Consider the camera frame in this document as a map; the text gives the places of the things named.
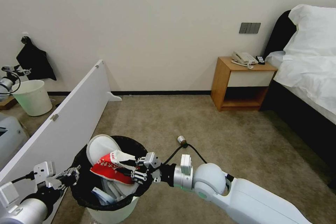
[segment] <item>white pillow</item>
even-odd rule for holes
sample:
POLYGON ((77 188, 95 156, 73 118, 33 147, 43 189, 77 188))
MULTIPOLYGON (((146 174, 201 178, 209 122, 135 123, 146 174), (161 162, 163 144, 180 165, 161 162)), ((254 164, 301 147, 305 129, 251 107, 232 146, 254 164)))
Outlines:
POLYGON ((283 49, 286 54, 336 56, 336 8, 298 5, 288 17, 297 31, 283 49))

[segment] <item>telephone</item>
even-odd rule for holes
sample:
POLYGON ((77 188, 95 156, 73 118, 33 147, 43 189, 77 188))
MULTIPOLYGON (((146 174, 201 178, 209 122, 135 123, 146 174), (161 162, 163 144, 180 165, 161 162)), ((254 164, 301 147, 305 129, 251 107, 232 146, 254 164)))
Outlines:
POLYGON ((250 54, 248 54, 247 52, 233 52, 232 53, 232 63, 235 63, 237 65, 241 65, 244 67, 247 67, 248 69, 253 69, 254 64, 257 64, 258 61, 253 58, 253 56, 251 56, 250 54))

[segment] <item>nightstand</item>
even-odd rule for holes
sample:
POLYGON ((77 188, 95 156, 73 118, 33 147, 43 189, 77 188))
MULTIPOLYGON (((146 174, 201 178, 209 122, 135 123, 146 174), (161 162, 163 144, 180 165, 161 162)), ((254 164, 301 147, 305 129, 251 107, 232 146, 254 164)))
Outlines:
POLYGON ((231 62, 231 57, 219 57, 211 98, 218 111, 259 110, 277 68, 266 63, 247 69, 231 62))

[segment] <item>white board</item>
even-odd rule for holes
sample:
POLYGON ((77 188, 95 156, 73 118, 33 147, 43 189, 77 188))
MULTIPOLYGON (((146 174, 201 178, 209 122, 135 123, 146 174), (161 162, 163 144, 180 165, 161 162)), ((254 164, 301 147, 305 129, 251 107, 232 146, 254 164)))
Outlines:
MULTIPOLYGON (((27 143, 0 171, 0 184, 24 176, 43 161, 54 161, 59 173, 72 164, 75 155, 90 140, 108 101, 121 101, 110 93, 106 69, 102 60, 89 71, 74 90, 42 124, 27 143)), ((15 183, 20 200, 34 192, 35 182, 22 180, 15 183)), ((51 223, 60 201, 51 216, 44 222, 51 223)), ((0 216, 5 209, 0 206, 0 216)))

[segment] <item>black trash bag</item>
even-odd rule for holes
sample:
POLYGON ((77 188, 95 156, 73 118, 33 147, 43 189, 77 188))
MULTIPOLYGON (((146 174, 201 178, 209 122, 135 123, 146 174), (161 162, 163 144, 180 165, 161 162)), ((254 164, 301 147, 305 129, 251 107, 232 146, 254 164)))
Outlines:
MULTIPOLYGON (((121 151, 136 157, 146 156, 147 150, 134 139, 128 138, 126 136, 111 137, 117 142, 121 151)), ((140 184, 135 193, 128 195, 113 205, 101 205, 96 196, 91 192, 94 187, 102 190, 101 177, 90 172, 92 165, 86 156, 86 145, 76 155, 71 166, 76 167, 78 165, 81 166, 79 169, 79 179, 76 185, 71 186, 72 196, 77 201, 78 205, 94 210, 116 211, 121 209, 132 202, 133 196, 139 197, 143 195, 148 190, 153 181, 153 179, 147 179, 148 183, 146 185, 140 184)))
POLYGON ((28 79, 50 78, 56 81, 54 71, 47 59, 47 53, 34 46, 29 37, 22 37, 21 42, 24 44, 24 47, 16 59, 22 69, 31 69, 31 73, 27 75, 28 79))

